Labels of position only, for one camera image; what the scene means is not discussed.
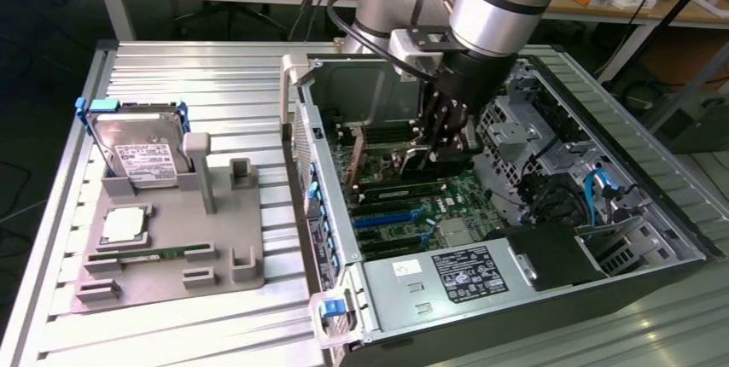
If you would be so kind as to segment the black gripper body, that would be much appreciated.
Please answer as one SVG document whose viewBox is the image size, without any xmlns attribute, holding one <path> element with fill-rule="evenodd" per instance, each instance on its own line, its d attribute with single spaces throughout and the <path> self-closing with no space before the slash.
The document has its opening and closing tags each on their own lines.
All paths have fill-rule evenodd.
<svg viewBox="0 0 729 367">
<path fill-rule="evenodd" d="M 446 108 L 444 125 L 461 129 L 497 96 L 516 65 L 517 53 L 490 56 L 474 50 L 446 52 L 434 74 L 434 80 L 422 83 L 420 120 L 425 129 L 437 124 L 438 114 Z"/>
</svg>

